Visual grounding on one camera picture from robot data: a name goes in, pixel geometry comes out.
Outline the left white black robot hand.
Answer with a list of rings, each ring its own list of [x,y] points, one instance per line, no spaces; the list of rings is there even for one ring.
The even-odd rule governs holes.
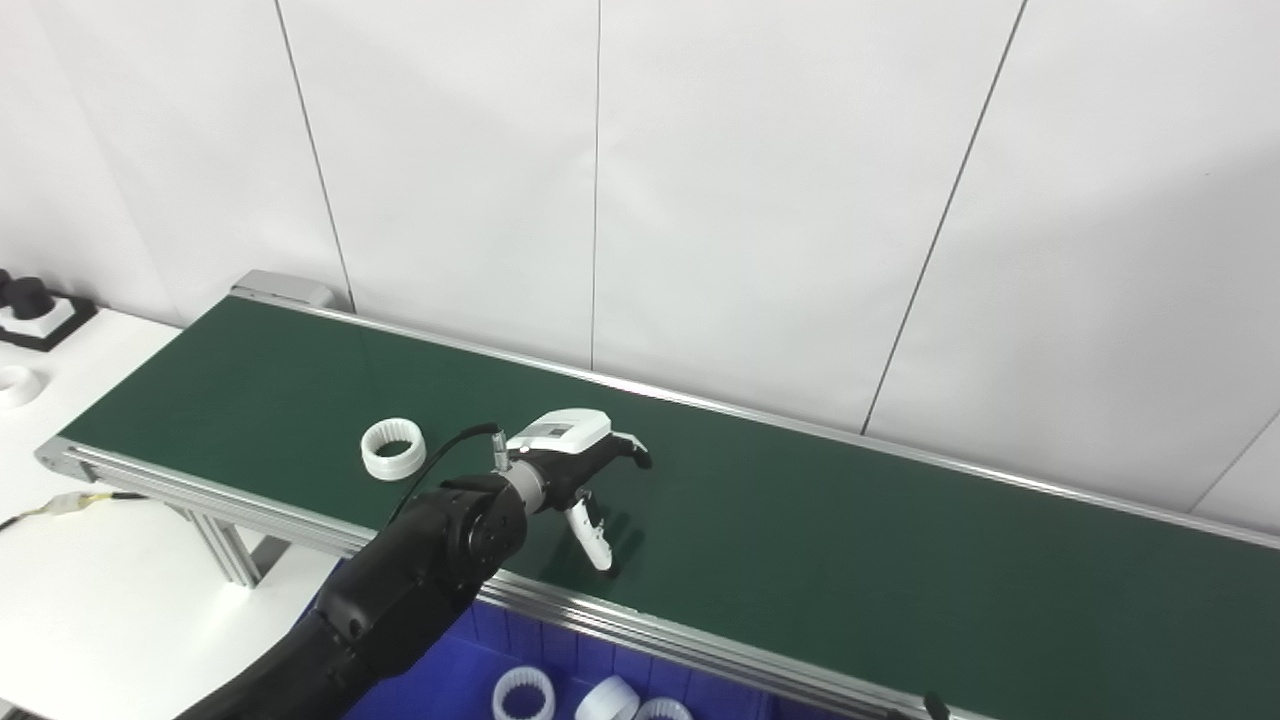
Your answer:
[[[588,483],[618,457],[648,470],[653,459],[634,434],[613,429],[595,409],[570,407],[538,418],[504,441],[507,465],[497,473],[511,484],[527,516],[558,512],[594,569],[617,570],[602,510]]]

